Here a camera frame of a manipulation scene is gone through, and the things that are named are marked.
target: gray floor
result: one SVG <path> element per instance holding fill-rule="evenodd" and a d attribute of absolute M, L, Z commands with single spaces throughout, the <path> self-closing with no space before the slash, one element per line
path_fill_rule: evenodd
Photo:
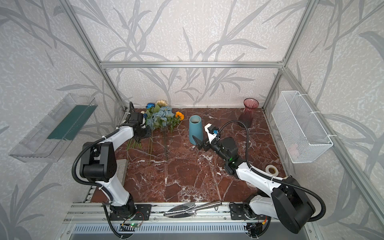
<path fill-rule="evenodd" d="M 70 240 L 117 240 L 113 234 L 73 234 Z M 249 240 L 245 233 L 141 233 L 132 235 L 129 240 Z M 305 229 L 301 229 L 298 234 L 288 231 L 280 222 L 272 222 L 269 229 L 260 240 L 279 239 L 279 240 L 309 240 Z"/>

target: wall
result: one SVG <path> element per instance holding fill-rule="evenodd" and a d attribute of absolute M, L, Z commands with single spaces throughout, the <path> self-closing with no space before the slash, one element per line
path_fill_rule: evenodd
<path fill-rule="evenodd" d="M 70 2 L 103 61 L 281 61 L 307 4 L 307 0 Z M 276 72 L 109 70 L 126 101 L 145 106 L 165 99 L 187 107 L 242 107 L 248 97 L 262 103 Z"/>
<path fill-rule="evenodd" d="M 86 186 L 71 165 L 122 111 L 56 1 L 0 1 L 0 239 L 53 239 Z M 94 114 L 57 163 L 23 163 L 11 149 L 68 93 L 95 96 Z"/>
<path fill-rule="evenodd" d="M 384 1 L 331 1 L 316 7 L 289 69 L 384 196 Z M 384 230 L 330 149 L 313 163 L 292 164 L 270 115 L 282 161 L 327 204 L 318 221 L 325 239 L 384 239 Z"/>

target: pink glass vase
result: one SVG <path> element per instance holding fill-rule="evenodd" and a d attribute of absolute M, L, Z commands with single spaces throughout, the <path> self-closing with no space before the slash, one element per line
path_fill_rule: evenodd
<path fill-rule="evenodd" d="M 253 98 L 247 98 L 244 100 L 244 110 L 239 117 L 239 121 L 242 121 L 247 128 L 252 126 L 253 122 L 253 111 L 259 106 L 259 102 Z"/>

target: brown marble tile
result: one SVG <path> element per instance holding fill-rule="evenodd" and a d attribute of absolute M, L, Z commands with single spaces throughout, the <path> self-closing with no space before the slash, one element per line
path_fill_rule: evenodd
<path fill-rule="evenodd" d="M 257 189 L 242 180 L 235 179 L 224 170 L 224 161 L 212 150 L 198 151 L 189 142 L 188 126 L 192 115 L 202 118 L 203 126 L 211 123 L 221 127 L 229 120 L 237 119 L 242 109 L 186 108 L 174 109 L 184 114 L 184 121 L 166 136 L 167 158 L 164 138 L 159 130 L 154 131 L 152 152 L 149 139 L 142 140 L 142 148 L 136 146 L 127 151 L 128 142 L 119 147 L 116 159 L 128 159 L 129 165 L 124 188 L 135 202 L 207 202 L 214 200 L 243 201 Z M 270 135 L 262 110 L 256 109 L 250 132 L 249 161 L 265 170 L 272 164 L 285 177 L 276 147 Z M 236 123 L 228 125 L 222 138 L 231 136 L 245 157 L 246 132 Z M 105 201 L 101 191 L 95 191 L 92 202 Z"/>

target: blue vase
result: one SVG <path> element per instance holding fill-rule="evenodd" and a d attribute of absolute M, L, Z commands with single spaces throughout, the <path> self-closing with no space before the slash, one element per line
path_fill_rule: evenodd
<path fill-rule="evenodd" d="M 189 118 L 189 141 L 193 145 L 197 145 L 192 136 L 203 140 L 203 123 L 201 122 L 201 117 L 198 115 L 193 115 Z"/>

